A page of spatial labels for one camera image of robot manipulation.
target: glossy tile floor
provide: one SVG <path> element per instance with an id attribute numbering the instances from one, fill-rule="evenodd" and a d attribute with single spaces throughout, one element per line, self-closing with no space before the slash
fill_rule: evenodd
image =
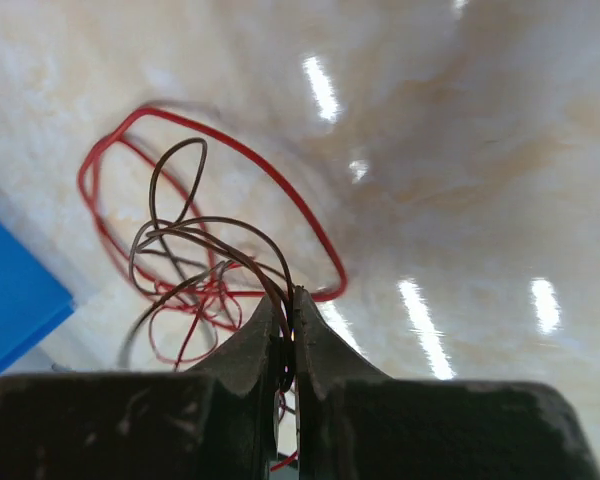
<path id="1" fill-rule="evenodd" d="M 155 99 L 191 102 L 305 196 L 351 277 L 323 312 L 371 362 L 554 385 L 600 461 L 600 0 L 0 2 L 0 218 L 76 296 L 42 344 L 71 368 L 112 368 L 146 307 L 110 267 L 75 174 Z M 138 133 L 158 150 L 183 135 Z M 104 203 L 128 238 L 148 172 L 111 157 Z M 254 223 L 298 281 L 329 285 L 282 193 L 226 149 L 209 158 L 203 211 Z M 185 326 L 160 345 L 175 350 Z M 134 365 L 158 365 L 143 342 Z"/>

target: beige marble tabletop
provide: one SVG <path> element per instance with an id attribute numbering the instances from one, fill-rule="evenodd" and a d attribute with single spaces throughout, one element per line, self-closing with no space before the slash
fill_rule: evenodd
<path id="1" fill-rule="evenodd" d="M 76 298 L 42 343 L 71 368 L 114 368 L 147 305 L 108 263 L 75 175 L 160 99 L 249 144 L 307 199 L 351 278 L 322 312 L 371 362 L 551 384 L 600 462 L 600 0 L 0 2 L 0 219 Z M 158 150 L 184 135 L 136 133 Z M 334 281 L 262 172 L 213 143 L 208 164 L 206 213 L 266 231 L 307 285 Z M 107 165 L 103 208 L 129 239 L 149 173 L 122 150 Z M 146 339 L 133 355 L 164 368 Z M 285 426 L 283 449 L 293 436 Z"/>

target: blue object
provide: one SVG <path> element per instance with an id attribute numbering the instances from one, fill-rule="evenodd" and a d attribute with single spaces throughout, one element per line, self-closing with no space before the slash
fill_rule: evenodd
<path id="1" fill-rule="evenodd" d="M 72 313 L 71 294 L 0 225 L 0 373 Z"/>

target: marble surface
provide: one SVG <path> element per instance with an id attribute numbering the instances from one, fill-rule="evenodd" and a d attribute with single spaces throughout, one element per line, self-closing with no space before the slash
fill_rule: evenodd
<path id="1" fill-rule="evenodd" d="M 600 461 L 600 0 L 0 2 L 0 219 L 75 295 L 42 343 L 73 369 L 113 368 L 146 307 L 109 265 L 75 174 L 159 99 L 188 102 L 305 196 L 351 278 L 322 311 L 371 362 L 551 384 Z M 137 133 L 158 151 L 183 135 Z M 303 282 L 332 283 L 281 192 L 218 145 L 209 158 L 203 211 L 254 223 Z M 148 172 L 121 151 L 108 161 L 107 218 L 129 238 Z M 175 350 L 185 327 L 174 319 L 160 345 Z M 134 365 L 157 368 L 139 343 Z"/>

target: thick red wire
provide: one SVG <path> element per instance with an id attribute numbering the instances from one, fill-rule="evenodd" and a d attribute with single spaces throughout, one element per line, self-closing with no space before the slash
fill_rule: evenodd
<path id="1" fill-rule="evenodd" d="M 313 300 L 315 302 L 326 302 L 334 300 L 344 293 L 345 289 L 347 288 L 348 280 L 347 274 L 345 272 L 342 261 L 340 260 L 340 257 L 335 251 L 335 248 L 331 244 L 331 241 L 327 237 L 327 234 L 325 233 L 324 229 L 318 222 L 313 212 L 309 209 L 308 205 L 302 199 L 300 194 L 293 188 L 293 186 L 287 181 L 287 179 L 284 178 L 282 174 L 273 167 L 273 165 L 271 165 L 259 154 L 251 150 L 243 143 L 239 142 L 235 138 L 219 130 L 216 130 L 215 128 L 212 128 L 208 125 L 204 125 L 200 122 L 196 122 L 194 120 L 190 120 L 180 115 L 168 112 L 166 110 L 161 110 L 158 108 L 148 106 L 140 107 L 134 112 L 132 112 L 111 134 L 100 139 L 88 153 L 87 157 L 85 158 L 84 162 L 80 167 L 77 177 L 78 190 L 91 213 L 94 226 L 96 228 L 100 241 L 104 246 L 105 252 L 111 259 L 111 262 L 113 263 L 116 270 L 118 270 L 118 272 L 124 278 L 130 280 L 127 269 L 127 265 L 129 262 L 129 247 L 123 245 L 120 242 L 120 240 L 112 231 L 112 229 L 110 228 L 100 211 L 100 176 L 105 152 L 112 145 L 118 143 L 124 145 L 125 147 L 133 151 L 149 167 L 155 168 L 156 162 L 153 159 L 151 159 L 141 148 L 139 148 L 137 145 L 134 145 L 134 143 L 131 140 L 131 137 L 126 135 L 129 128 L 131 128 L 131 126 L 142 117 L 157 117 L 167 122 L 175 123 L 183 127 L 187 127 L 196 132 L 200 132 L 204 135 L 214 138 L 215 140 L 241 153 L 251 162 L 256 164 L 259 168 L 261 168 L 285 192 L 285 194 L 296 205 L 300 213 L 307 220 L 313 232 L 316 234 L 316 237 L 318 238 L 319 242 L 325 249 L 329 259 L 333 263 L 333 266 L 335 267 L 336 272 L 338 274 L 338 285 L 335 288 L 328 291 L 313 293 Z M 161 174 L 180 194 L 183 200 L 186 200 L 189 192 L 184 187 L 184 185 L 182 185 L 174 176 L 170 175 L 164 170 L 161 172 Z M 202 216 L 200 210 L 198 209 L 195 203 L 191 204 L 190 210 L 194 216 Z M 200 228 L 204 231 L 208 231 L 207 226 L 204 223 L 200 224 Z M 209 267 L 214 266 L 216 264 L 214 252 L 212 252 L 211 250 L 207 250 L 206 256 Z M 134 265 L 133 268 L 140 277 L 144 278 L 152 285 L 154 285 L 155 294 L 146 295 L 146 297 L 151 301 L 155 301 L 155 299 L 159 295 L 161 295 L 161 292 L 164 293 L 174 287 L 174 285 L 171 285 L 168 282 L 157 278 L 149 270 L 142 268 L 137 264 Z M 257 290 L 229 290 L 226 283 L 220 281 L 215 272 L 211 272 L 209 279 L 205 284 L 196 288 L 192 288 L 186 293 L 195 294 L 199 299 L 198 305 L 190 305 L 181 300 L 181 304 L 165 305 L 164 307 L 156 311 L 149 320 L 149 341 L 151 344 L 151 348 L 153 349 L 156 355 L 156 358 L 161 362 L 173 365 L 174 369 L 176 370 L 182 364 L 192 363 L 210 355 L 218 345 L 218 335 L 217 332 L 215 332 L 215 343 L 209 349 L 209 351 L 192 359 L 183 358 L 189 340 L 191 339 L 191 336 L 193 335 L 193 332 L 200 321 L 208 322 L 213 327 L 214 331 L 215 328 L 218 327 L 228 330 L 230 332 L 236 332 L 242 325 L 242 310 L 236 299 L 244 297 L 261 297 L 264 294 L 262 291 Z M 221 310 L 225 313 L 230 323 L 227 324 L 217 320 L 217 313 L 208 313 L 207 310 L 209 309 L 209 307 L 214 305 L 216 301 L 219 301 Z M 233 316 L 231 315 L 227 306 L 227 301 L 232 302 L 237 307 L 237 321 L 234 320 Z M 158 351 L 157 345 L 153 338 L 153 324 L 155 322 L 156 316 L 163 310 L 176 310 L 184 313 L 189 313 L 194 317 L 191 327 L 187 332 L 187 335 L 180 347 L 176 359 L 170 359 L 162 355 Z M 289 458 L 287 458 L 284 462 L 274 466 L 271 470 L 275 471 L 284 467 L 285 465 L 288 465 L 296 457 L 297 452 L 291 455 Z"/>

